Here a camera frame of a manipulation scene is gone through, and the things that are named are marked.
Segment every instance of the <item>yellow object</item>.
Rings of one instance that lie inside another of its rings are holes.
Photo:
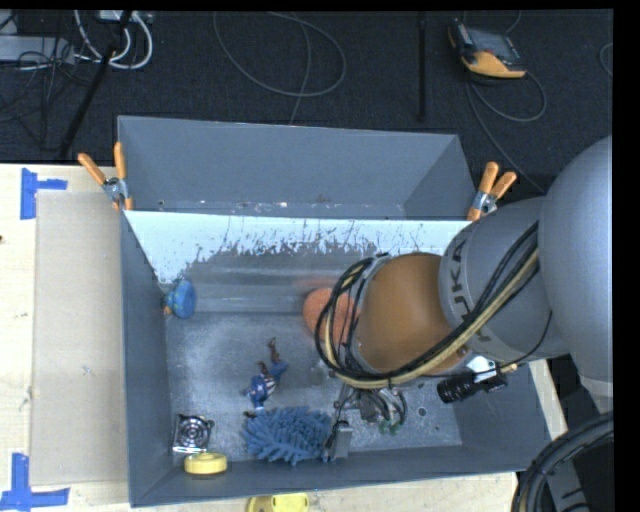
[[[500,59],[488,51],[479,51],[473,54],[474,61],[461,57],[462,63],[474,73],[491,76],[494,78],[522,78],[526,71],[511,70]]]
[[[497,163],[487,162],[482,180],[478,186],[478,192],[473,200],[473,204],[469,208],[467,220],[474,222],[494,210],[496,201],[501,199],[511,185],[518,179],[518,175],[515,172],[507,171],[496,181],[499,170],[500,168]],[[488,204],[491,204],[492,207],[487,211],[486,208]]]
[[[257,496],[249,500],[247,512],[307,512],[309,497],[304,492]]]
[[[194,453],[184,459],[184,470],[194,475],[222,473],[227,470],[227,457],[221,453]]]

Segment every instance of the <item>blue figurine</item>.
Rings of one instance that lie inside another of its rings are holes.
[[[280,377],[289,366],[289,363],[280,359],[275,338],[269,340],[267,347],[271,353],[271,369],[267,368],[263,361],[259,361],[260,374],[254,376],[251,379],[251,385],[243,391],[243,394],[251,399],[255,412],[264,410],[264,402],[273,394],[280,382]]]

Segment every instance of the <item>blue fuzzy toy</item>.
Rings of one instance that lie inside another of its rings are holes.
[[[295,466],[322,456],[330,426],[328,414],[308,407],[285,407],[260,411],[247,421],[242,437],[247,451],[259,459],[282,459]]]
[[[164,298],[165,308],[178,318],[189,318],[196,310],[196,291],[190,281],[181,279]]]

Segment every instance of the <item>gray bin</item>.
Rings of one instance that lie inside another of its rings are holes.
[[[550,441],[524,367],[506,388],[454,404],[438,399],[437,379],[416,381],[406,390],[409,419],[396,436],[349,411],[354,435],[346,459],[291,466],[243,453],[242,411],[251,407],[240,389],[256,361],[267,359],[272,336],[290,370],[267,408],[333,410],[340,381],[308,378],[318,359],[300,315],[306,293],[379,251],[441,254],[464,223],[475,191],[455,135],[121,117],[118,138],[136,208],[121,216],[132,506],[519,471]],[[224,219],[246,221],[242,237],[212,232]],[[262,221],[309,228],[295,249],[291,239],[275,247],[265,241],[281,232],[258,233]],[[351,231],[325,236],[332,223],[349,222],[386,242]],[[176,223],[184,225],[177,234]],[[395,238],[385,238],[391,231]],[[216,236],[225,243],[205,250]],[[239,250],[239,238],[253,250]],[[185,244],[203,250],[185,259]],[[172,274],[162,258],[180,260],[179,270]],[[162,311],[177,274],[198,293],[187,320]],[[177,414],[215,421],[209,449],[228,456],[225,473],[184,472],[183,456],[171,451]]]

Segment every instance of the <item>small metal fan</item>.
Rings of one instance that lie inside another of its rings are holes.
[[[179,453],[206,451],[213,425],[212,420],[202,416],[178,414],[173,436],[173,451]]]

